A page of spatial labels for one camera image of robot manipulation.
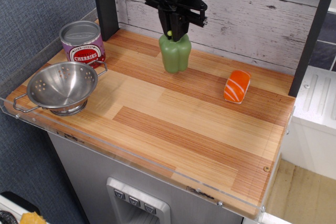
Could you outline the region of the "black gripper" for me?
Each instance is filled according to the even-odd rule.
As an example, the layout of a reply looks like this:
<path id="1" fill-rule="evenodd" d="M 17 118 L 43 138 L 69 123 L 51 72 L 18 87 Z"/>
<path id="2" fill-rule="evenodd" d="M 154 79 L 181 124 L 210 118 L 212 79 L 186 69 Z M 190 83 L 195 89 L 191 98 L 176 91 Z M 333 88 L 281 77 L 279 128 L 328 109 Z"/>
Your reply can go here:
<path id="1" fill-rule="evenodd" d="M 164 32 L 172 31 L 174 41 L 179 41 L 187 32 L 189 23 L 204 27 L 207 5 L 202 0 L 145 0 L 158 10 Z"/>

